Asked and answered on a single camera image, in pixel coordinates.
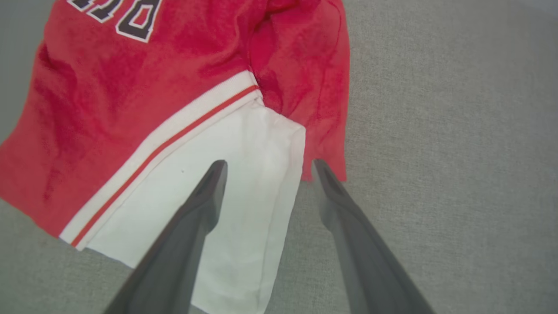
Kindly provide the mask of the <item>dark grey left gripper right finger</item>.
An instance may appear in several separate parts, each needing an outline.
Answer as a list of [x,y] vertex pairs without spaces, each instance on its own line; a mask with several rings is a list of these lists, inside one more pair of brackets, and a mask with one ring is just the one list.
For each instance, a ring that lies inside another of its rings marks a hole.
[[322,159],[313,161],[313,188],[321,221],[333,235],[351,314],[435,314]]

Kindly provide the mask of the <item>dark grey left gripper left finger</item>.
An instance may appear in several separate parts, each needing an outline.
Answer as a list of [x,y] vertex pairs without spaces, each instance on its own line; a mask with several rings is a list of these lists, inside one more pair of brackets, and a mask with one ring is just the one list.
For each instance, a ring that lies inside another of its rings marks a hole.
[[104,314],[189,314],[204,241],[217,226],[228,166],[211,164]]

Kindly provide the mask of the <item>red basketball jersey number 23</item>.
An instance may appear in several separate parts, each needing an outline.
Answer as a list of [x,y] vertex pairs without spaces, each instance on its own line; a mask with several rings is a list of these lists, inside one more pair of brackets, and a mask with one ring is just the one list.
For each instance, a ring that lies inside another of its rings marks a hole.
[[264,314],[313,159],[347,178],[349,86],[343,0],[56,0],[0,198],[135,268],[225,160],[192,302]]

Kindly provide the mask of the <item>grey fabric sofa cushion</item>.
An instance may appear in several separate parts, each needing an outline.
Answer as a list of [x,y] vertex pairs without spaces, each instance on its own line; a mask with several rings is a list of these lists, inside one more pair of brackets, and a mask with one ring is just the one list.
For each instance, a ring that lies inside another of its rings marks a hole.
[[[0,140],[55,0],[0,12]],[[438,314],[558,314],[558,18],[512,0],[347,0],[346,189]],[[349,314],[301,183],[265,314]],[[129,269],[0,200],[0,314],[99,314]]]

